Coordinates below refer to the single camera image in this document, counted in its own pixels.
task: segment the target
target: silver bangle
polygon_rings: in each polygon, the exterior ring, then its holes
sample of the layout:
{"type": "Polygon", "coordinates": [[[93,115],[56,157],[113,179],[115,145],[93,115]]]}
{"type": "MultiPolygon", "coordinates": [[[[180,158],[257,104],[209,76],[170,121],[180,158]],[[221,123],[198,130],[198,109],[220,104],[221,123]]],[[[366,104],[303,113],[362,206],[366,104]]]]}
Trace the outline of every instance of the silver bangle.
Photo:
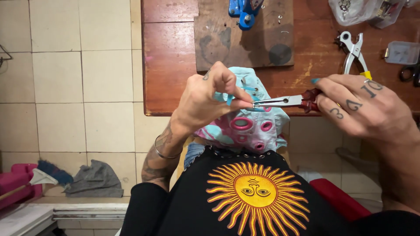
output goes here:
{"type": "Polygon", "coordinates": [[[179,154],[177,154],[175,157],[165,157],[164,155],[162,155],[159,151],[158,151],[158,149],[156,148],[156,140],[158,139],[160,137],[160,135],[159,136],[157,136],[156,137],[156,139],[155,139],[155,150],[156,150],[156,154],[158,154],[161,158],[163,158],[163,159],[172,159],[172,158],[177,158],[179,155],[181,155],[181,153],[182,153],[182,151],[179,153],[179,154]]]}

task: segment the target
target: blue rivet press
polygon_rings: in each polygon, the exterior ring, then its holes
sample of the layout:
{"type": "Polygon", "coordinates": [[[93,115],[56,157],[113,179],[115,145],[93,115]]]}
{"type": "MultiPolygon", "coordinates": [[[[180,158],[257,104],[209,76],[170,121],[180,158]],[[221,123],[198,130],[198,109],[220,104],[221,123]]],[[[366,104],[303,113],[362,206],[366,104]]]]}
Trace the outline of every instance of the blue rivet press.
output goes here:
{"type": "Polygon", "coordinates": [[[264,0],[229,0],[229,15],[239,17],[238,26],[241,30],[250,30],[263,2],[264,0]]]}

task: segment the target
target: wooden table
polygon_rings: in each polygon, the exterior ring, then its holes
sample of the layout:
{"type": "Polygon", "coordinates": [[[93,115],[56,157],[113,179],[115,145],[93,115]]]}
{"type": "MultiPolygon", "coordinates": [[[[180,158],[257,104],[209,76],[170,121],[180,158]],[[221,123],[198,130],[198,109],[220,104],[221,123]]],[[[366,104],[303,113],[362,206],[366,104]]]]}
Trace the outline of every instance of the wooden table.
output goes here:
{"type": "MultiPolygon", "coordinates": [[[[340,73],[346,55],[333,40],[337,30],[347,30],[353,36],[363,33],[362,54],[373,79],[394,90],[414,113],[420,113],[420,88],[400,82],[398,73],[402,65],[381,59],[383,50],[392,41],[420,41],[420,5],[404,8],[395,24],[375,29],[367,23],[340,26],[327,0],[294,0],[293,4],[295,65],[255,69],[271,97],[300,94],[313,88],[310,79],[340,73]]],[[[146,115],[170,116],[187,78],[197,73],[194,45],[197,15],[197,0],[142,2],[146,115]]],[[[359,71],[353,66],[350,73],[359,71]]],[[[284,110],[288,115],[305,115],[297,108],[284,110]]]]}

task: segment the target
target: yellow sun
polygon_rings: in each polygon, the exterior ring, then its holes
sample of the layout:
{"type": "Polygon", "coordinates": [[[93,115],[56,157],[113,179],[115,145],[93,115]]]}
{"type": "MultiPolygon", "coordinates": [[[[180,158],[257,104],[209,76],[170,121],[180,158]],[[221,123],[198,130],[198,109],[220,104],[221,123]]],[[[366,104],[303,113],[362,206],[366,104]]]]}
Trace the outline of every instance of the yellow sun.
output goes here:
{"type": "Polygon", "coordinates": [[[287,182],[286,180],[294,177],[294,175],[286,176],[287,170],[281,173],[277,173],[279,171],[278,168],[273,171],[270,170],[271,167],[264,168],[263,165],[256,163],[252,165],[249,162],[246,164],[241,162],[217,167],[217,170],[213,170],[217,174],[209,173],[211,177],[219,178],[219,180],[208,180],[207,182],[219,186],[207,189],[206,192],[221,193],[209,198],[207,201],[222,200],[212,209],[214,212],[218,212],[227,206],[218,220],[222,221],[232,213],[228,228],[234,227],[242,214],[238,235],[242,235],[244,232],[248,219],[252,236],[257,234],[255,229],[257,221],[263,236],[266,236],[265,225],[267,225],[268,230],[273,235],[278,236],[274,224],[277,225],[283,235],[288,235],[285,229],[286,226],[296,236],[299,236],[298,229],[290,220],[301,228],[306,229],[296,215],[309,222],[308,217],[300,209],[305,212],[310,211],[298,202],[304,201],[308,203],[308,201],[303,197],[292,194],[292,192],[303,193],[302,190],[292,187],[300,184],[300,182],[296,180],[287,182]]]}

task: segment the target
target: pink grommet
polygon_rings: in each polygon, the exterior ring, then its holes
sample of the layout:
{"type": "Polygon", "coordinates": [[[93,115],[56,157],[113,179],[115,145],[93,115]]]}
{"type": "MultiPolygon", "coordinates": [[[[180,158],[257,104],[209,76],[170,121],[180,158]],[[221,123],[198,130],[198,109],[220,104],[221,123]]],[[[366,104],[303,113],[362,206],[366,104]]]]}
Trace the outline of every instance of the pink grommet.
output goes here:
{"type": "Polygon", "coordinates": [[[236,130],[250,129],[252,128],[252,120],[246,117],[236,117],[231,121],[231,128],[236,130]]]}
{"type": "Polygon", "coordinates": [[[270,121],[266,121],[261,125],[261,130],[264,132],[267,132],[271,129],[272,126],[273,126],[273,123],[271,123],[270,121]]]}
{"type": "Polygon", "coordinates": [[[258,143],[257,145],[255,145],[255,150],[263,150],[264,147],[265,147],[264,144],[258,143]]]}
{"type": "Polygon", "coordinates": [[[246,142],[247,140],[248,140],[248,136],[246,136],[246,135],[238,135],[237,141],[239,143],[246,142]]]}

